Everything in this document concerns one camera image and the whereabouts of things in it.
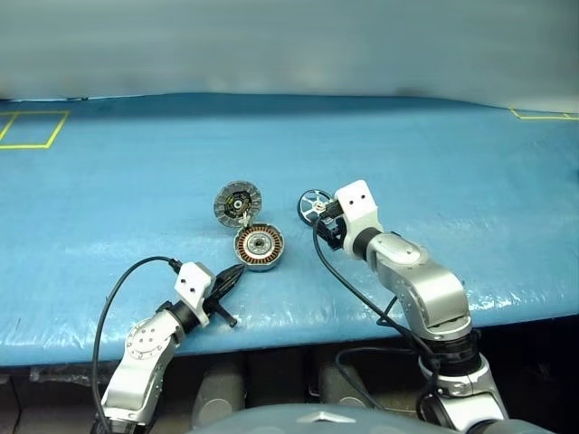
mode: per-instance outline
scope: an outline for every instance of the metal disc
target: metal disc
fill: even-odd
[[[214,202],[217,220],[230,228],[241,228],[244,218],[251,222],[261,210],[261,194],[255,185],[245,181],[227,184]]]
[[[327,205],[333,202],[332,196],[318,189],[307,190],[298,200],[298,215],[308,226],[314,222],[314,217],[319,218],[326,210]],[[330,224],[333,219],[325,219],[325,224]]]
[[[280,230],[265,223],[256,223],[237,232],[235,254],[252,271],[272,268],[283,253],[284,241]]]

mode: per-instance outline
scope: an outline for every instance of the blue mat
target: blue mat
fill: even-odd
[[[36,110],[70,114],[25,113]],[[298,96],[1,103],[0,112],[0,365],[88,361],[105,297],[138,259],[202,261],[215,273],[235,263],[235,230],[217,222],[213,201],[237,179],[260,188],[258,220],[282,230],[286,251],[224,300],[237,327],[216,317],[180,354],[391,335],[322,268],[295,211],[305,190],[360,178],[387,230],[464,279],[475,325],[579,311],[578,122],[436,99]],[[44,148],[10,147],[26,143]],[[328,256],[387,304],[364,263]],[[160,264],[127,282],[103,359],[120,357],[130,327],[176,300],[174,283]],[[399,306],[393,316],[403,321]]]

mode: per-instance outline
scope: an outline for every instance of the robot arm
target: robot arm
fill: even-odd
[[[197,325],[209,324],[216,312],[230,326],[235,319],[219,305],[241,277],[245,267],[236,265],[217,278],[203,264],[182,264],[175,289],[180,298],[165,302],[156,314],[136,324],[128,333],[125,353],[102,397],[102,407],[112,432],[133,432],[153,419],[163,386],[163,375],[176,348]]]
[[[365,181],[337,190],[335,197],[321,218],[344,220],[344,251],[352,259],[366,261],[400,300],[412,332],[440,357],[434,390],[422,400],[424,418],[460,432],[505,419],[489,362],[479,354],[471,330],[469,304],[459,279],[432,260],[424,247],[394,232],[384,233]],[[433,376],[427,360],[421,359],[420,367],[426,378]]]

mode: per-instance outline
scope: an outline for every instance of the blue table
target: blue table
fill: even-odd
[[[29,113],[39,110],[69,113]],[[88,361],[105,297],[138,259],[232,265],[235,230],[217,222],[213,201],[237,179],[261,189],[258,220],[283,231],[286,251],[224,300],[237,327],[215,318],[180,354],[391,335],[322,268],[295,211],[305,190],[359,178],[386,229],[465,280],[477,326],[579,311],[579,122],[437,99],[203,94],[0,112],[0,365]],[[22,143],[44,148],[10,148]],[[385,306],[391,294],[364,263],[328,256]],[[127,282],[103,359],[176,299],[174,282],[160,264]],[[403,320],[400,307],[393,316]]]

